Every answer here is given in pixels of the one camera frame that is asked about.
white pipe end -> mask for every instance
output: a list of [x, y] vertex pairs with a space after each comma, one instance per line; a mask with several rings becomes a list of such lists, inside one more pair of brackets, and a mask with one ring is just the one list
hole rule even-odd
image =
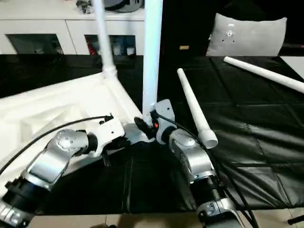
[[217, 136], [211, 129], [200, 131], [198, 137], [207, 149], [211, 149], [218, 144]]

white shelf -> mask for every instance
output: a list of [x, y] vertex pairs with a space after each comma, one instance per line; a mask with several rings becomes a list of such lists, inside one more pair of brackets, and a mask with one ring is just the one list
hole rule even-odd
[[[0, 0], [0, 20], [94, 20], [83, 14], [76, 0]], [[144, 9], [131, 13], [107, 12], [106, 20], [144, 21]]]

white cabinet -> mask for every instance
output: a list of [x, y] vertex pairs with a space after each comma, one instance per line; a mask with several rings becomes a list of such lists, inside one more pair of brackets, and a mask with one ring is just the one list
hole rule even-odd
[[76, 54], [64, 20], [0, 20], [2, 54]]
[[[143, 55], [144, 9], [106, 12], [114, 55]], [[0, 54], [98, 53], [94, 14], [76, 0], [0, 0]]]
[[[67, 20], [76, 53], [89, 55], [98, 51], [97, 25], [94, 20]], [[143, 55], [144, 21], [107, 20], [114, 55]]]

floor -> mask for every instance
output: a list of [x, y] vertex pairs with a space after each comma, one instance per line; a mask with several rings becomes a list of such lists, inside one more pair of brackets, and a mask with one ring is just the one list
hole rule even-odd
[[[288, 225], [287, 220], [304, 215], [304, 208], [256, 210], [260, 228], [304, 228], [304, 222]], [[90, 216], [36, 216], [29, 228], [100, 228], [99, 224], [119, 228], [201, 228], [195, 213], [90, 215]], [[246, 228], [251, 226], [244, 221]]]

black tiled surface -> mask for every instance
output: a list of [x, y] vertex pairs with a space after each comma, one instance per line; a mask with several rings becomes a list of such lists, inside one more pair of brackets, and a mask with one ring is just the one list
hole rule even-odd
[[[279, 57], [238, 57], [302, 80]], [[118, 77], [142, 109], [143, 57], [115, 59]], [[0, 97], [99, 72], [92, 56], [0, 55]], [[196, 132], [176, 70], [182, 67], [217, 134], [211, 150], [228, 167], [252, 208], [303, 207], [304, 95], [230, 66], [222, 57], [161, 62], [158, 99], [170, 99], [176, 121]], [[64, 177], [45, 214], [175, 212], [193, 199], [170, 152], [157, 144], [135, 145]], [[224, 183], [231, 188], [222, 173]], [[83, 201], [73, 201], [84, 197]]]

